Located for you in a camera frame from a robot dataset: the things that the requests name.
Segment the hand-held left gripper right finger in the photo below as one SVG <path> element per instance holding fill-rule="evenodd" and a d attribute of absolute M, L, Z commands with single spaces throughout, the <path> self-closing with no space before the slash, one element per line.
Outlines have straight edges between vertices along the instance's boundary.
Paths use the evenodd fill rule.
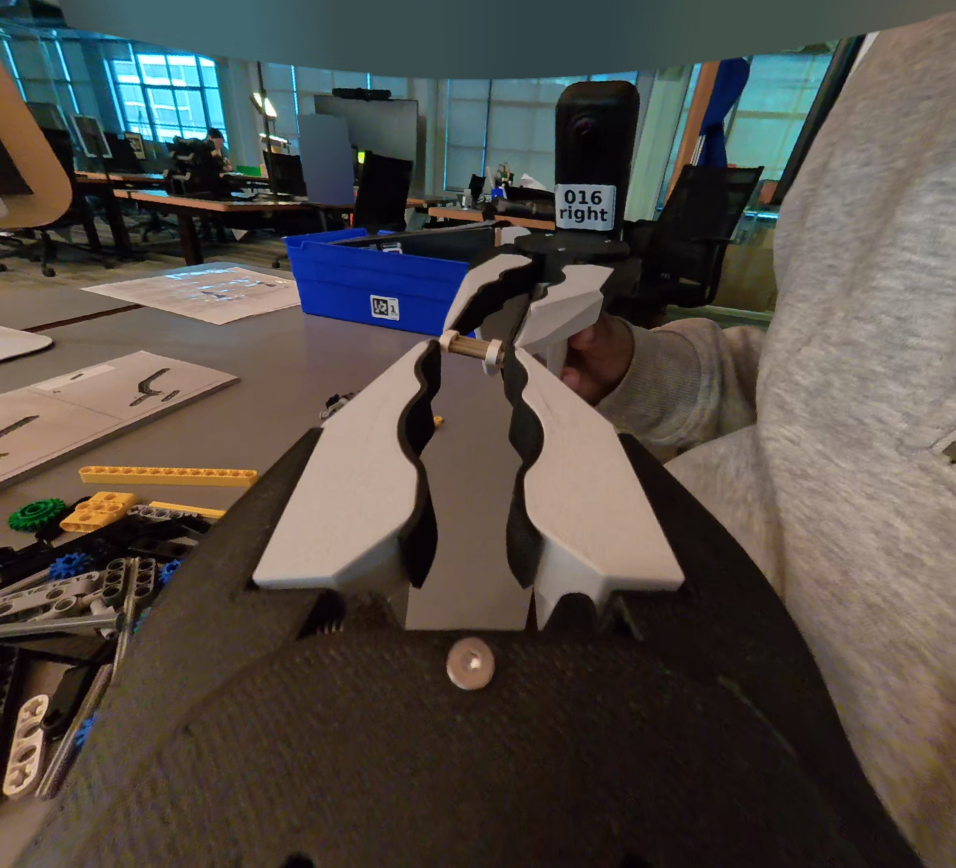
<path fill-rule="evenodd" d="M 613 425 L 530 353 L 507 353 L 508 440 L 520 457 L 507 557 L 537 628 L 566 596 L 603 613 L 618 591 L 677 591 L 684 570 Z"/>

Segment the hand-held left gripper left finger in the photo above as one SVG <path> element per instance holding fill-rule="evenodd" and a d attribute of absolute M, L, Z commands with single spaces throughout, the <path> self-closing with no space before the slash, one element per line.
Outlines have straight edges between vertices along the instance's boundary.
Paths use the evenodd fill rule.
<path fill-rule="evenodd" d="M 437 523 L 422 464 L 441 347 L 422 341 L 321 427 L 252 579 L 262 589 L 422 587 Z"/>

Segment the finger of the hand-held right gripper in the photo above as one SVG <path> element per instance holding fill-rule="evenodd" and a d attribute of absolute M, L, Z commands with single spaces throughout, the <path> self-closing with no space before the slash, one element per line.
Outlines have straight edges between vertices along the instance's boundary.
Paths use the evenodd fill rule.
<path fill-rule="evenodd" d="M 567 265 L 564 278 L 551 283 L 530 302 L 513 339 L 515 347 L 547 354 L 598 320 L 605 300 L 603 285 L 613 270 L 605 265 Z"/>
<path fill-rule="evenodd" d="M 512 344 L 520 320 L 530 305 L 535 287 L 535 261 L 522 253 L 498 253 L 471 266 L 461 280 L 446 314 L 442 342 L 449 344 L 451 332 L 461 337 L 476 334 L 485 320 L 500 312 L 512 298 L 522 298 L 520 314 L 498 339 Z"/>

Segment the tan and white lego assembly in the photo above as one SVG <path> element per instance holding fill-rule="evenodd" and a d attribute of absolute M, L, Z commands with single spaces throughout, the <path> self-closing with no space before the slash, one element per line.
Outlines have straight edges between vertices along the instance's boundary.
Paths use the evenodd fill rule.
<path fill-rule="evenodd" d="M 448 329 L 439 336 L 439 347 L 442 353 L 481 361 L 486 374 L 495 374 L 503 366 L 505 342 L 502 339 L 463 336 L 454 329 Z"/>

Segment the person's right forearm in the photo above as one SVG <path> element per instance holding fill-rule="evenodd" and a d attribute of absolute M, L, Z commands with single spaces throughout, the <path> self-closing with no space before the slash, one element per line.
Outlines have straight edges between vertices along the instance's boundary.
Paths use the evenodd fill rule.
<path fill-rule="evenodd" d="M 632 336 L 625 376 L 596 403 L 616 432 L 667 462 L 753 425 L 765 331 L 692 317 L 655 329 L 633 326 Z"/>

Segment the long yellow lego beam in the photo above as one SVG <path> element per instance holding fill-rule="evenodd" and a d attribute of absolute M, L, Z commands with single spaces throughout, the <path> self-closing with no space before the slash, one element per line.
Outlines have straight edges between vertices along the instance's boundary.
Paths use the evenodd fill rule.
<path fill-rule="evenodd" d="M 255 469 L 233 467 L 83 466 L 78 474 L 88 484 L 116 486 L 250 488 L 258 479 Z"/>

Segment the lego instruction booklet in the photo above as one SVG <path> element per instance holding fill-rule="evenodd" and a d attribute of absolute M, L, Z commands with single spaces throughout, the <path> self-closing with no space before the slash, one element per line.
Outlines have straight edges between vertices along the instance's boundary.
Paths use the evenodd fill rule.
<path fill-rule="evenodd" d="M 231 373 L 137 351 L 5 391 L 2 484 L 238 381 Z"/>

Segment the pile of large lego parts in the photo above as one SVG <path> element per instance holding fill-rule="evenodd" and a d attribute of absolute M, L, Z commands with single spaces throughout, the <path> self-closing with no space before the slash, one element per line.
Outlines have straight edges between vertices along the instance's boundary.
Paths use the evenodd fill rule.
<path fill-rule="evenodd" d="M 2 547 L 2 798 L 52 798 L 137 626 L 216 520 L 133 505 L 78 538 Z"/>

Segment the green lego gear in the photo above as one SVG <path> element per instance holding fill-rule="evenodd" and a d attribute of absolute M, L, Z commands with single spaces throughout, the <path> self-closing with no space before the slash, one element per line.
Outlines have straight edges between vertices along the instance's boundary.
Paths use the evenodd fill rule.
<path fill-rule="evenodd" d="M 7 526 L 13 532 L 37 532 L 59 521 L 67 513 L 67 505 L 59 498 L 40 498 L 19 506 L 7 516 Z"/>

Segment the person's right hand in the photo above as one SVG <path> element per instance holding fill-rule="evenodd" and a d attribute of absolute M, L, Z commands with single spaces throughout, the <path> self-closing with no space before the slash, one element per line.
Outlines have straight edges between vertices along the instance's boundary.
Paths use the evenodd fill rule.
<path fill-rule="evenodd" d="M 601 312 L 594 324 L 567 339 L 559 378 L 596 407 L 628 373 L 635 341 L 628 322 Z"/>

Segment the wooden office desk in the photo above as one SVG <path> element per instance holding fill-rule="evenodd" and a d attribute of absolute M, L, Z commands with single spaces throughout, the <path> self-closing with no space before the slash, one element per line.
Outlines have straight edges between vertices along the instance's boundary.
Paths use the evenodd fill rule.
<path fill-rule="evenodd" d="M 204 261 L 204 238 L 199 229 L 203 223 L 209 224 L 213 238 L 223 241 L 225 234 L 220 234 L 220 229 L 267 229 L 279 236 L 328 231 L 336 226 L 346 226 L 353 212 L 353 206 L 348 204 L 316 204 L 301 197 L 272 194 L 231 195 L 230 199 L 167 194 L 159 189 L 157 180 L 145 174 L 108 175 L 105 172 L 79 170 L 76 180 L 81 190 L 98 194 L 105 206 L 137 204 L 159 216 L 172 216 L 186 265 L 201 265 Z"/>
<path fill-rule="evenodd" d="M 502 212 L 491 206 L 486 206 L 485 209 L 475 209 L 475 207 L 439 204 L 439 206 L 431 206 L 427 209 L 427 216 L 444 221 L 466 221 L 466 223 L 497 221 L 505 226 L 525 228 L 529 231 L 556 229 L 554 219 L 547 217 L 545 214 L 542 216 L 534 212 L 512 212 L 508 209 Z"/>

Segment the blue plastic bin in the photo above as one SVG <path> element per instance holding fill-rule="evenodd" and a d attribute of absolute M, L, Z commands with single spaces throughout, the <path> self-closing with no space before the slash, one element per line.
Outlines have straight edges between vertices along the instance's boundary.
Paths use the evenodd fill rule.
<path fill-rule="evenodd" d="M 284 238 L 301 307 L 312 315 L 439 336 L 466 261 L 414 255 L 360 228 Z"/>

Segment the blue cloth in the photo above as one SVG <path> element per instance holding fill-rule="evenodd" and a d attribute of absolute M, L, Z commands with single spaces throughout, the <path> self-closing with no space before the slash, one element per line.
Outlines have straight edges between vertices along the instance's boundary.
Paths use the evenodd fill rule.
<path fill-rule="evenodd" d="M 711 98 L 699 128 L 701 148 L 698 165 L 725 168 L 726 130 L 725 119 L 738 103 L 750 77 L 750 60 L 746 57 L 725 59 L 719 62 Z"/>

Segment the black computer monitor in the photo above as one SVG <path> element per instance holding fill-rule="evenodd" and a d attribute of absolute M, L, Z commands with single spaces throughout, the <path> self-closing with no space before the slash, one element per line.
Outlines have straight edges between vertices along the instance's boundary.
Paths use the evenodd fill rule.
<path fill-rule="evenodd" d="M 414 162 L 365 152 L 351 216 L 353 228 L 404 231 Z"/>
<path fill-rule="evenodd" d="M 301 155 L 265 152 L 270 199 L 307 199 Z"/>

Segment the black mesh office chair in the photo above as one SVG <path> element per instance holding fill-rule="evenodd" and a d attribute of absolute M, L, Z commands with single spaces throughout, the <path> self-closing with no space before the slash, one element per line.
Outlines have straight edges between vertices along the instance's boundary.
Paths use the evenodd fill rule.
<path fill-rule="evenodd" d="M 655 219 L 625 221 L 621 238 L 640 260 L 640 278 L 608 312 L 632 324 L 652 320 L 674 305 L 711 304 L 726 248 L 763 168 L 686 165 Z"/>

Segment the large display screen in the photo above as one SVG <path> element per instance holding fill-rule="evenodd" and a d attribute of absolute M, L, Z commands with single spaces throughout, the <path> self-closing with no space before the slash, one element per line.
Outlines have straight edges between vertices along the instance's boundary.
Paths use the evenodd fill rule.
<path fill-rule="evenodd" d="M 415 99 L 365 99 L 317 92 L 312 103 L 317 114 L 344 119 L 355 180 L 360 180 L 368 153 L 404 158 L 415 165 L 419 157 L 419 104 Z"/>

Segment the printed paper sheet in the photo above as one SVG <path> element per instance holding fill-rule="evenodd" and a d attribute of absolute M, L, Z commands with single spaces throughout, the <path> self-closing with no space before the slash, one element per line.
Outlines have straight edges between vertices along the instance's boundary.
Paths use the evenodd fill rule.
<path fill-rule="evenodd" d="M 209 324 L 301 307 L 292 278 L 230 263 L 186 266 L 159 277 L 86 287 L 86 292 Z"/>

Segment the book stand with white base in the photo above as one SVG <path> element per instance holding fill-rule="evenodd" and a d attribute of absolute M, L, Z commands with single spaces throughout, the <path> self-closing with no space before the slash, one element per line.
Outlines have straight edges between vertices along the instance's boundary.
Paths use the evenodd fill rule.
<path fill-rule="evenodd" d="M 2 229 L 44 228 L 64 216 L 71 201 L 66 168 L 2 69 Z"/>

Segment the yellow lego frame piece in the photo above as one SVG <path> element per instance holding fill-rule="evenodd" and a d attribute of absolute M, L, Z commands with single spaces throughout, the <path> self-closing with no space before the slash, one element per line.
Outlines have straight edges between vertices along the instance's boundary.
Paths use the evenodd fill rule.
<path fill-rule="evenodd" d="M 133 505 L 137 505 L 133 493 L 98 491 L 76 503 L 57 525 L 66 533 L 89 533 L 125 518 Z"/>

